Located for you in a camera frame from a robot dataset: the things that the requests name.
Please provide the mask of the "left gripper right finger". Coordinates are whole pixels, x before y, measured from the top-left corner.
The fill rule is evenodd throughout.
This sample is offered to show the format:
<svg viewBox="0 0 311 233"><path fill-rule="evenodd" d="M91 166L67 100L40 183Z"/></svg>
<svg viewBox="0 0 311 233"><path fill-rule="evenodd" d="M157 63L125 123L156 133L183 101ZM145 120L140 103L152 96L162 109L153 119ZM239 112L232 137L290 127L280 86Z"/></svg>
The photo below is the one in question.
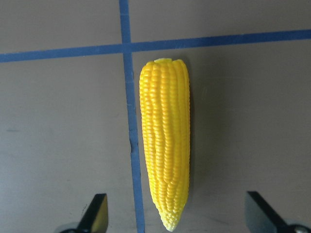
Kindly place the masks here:
<svg viewBox="0 0 311 233"><path fill-rule="evenodd" d="M244 215L251 233L289 232L289 225L257 191L246 192Z"/></svg>

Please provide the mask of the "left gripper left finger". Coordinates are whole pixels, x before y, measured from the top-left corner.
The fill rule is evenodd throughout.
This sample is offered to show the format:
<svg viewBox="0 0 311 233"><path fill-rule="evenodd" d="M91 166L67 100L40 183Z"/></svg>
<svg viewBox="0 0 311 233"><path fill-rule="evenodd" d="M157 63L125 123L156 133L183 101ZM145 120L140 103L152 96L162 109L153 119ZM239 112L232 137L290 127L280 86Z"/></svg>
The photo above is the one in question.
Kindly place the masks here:
<svg viewBox="0 0 311 233"><path fill-rule="evenodd" d="M79 233L105 233L108 228L107 194L96 194L77 226Z"/></svg>

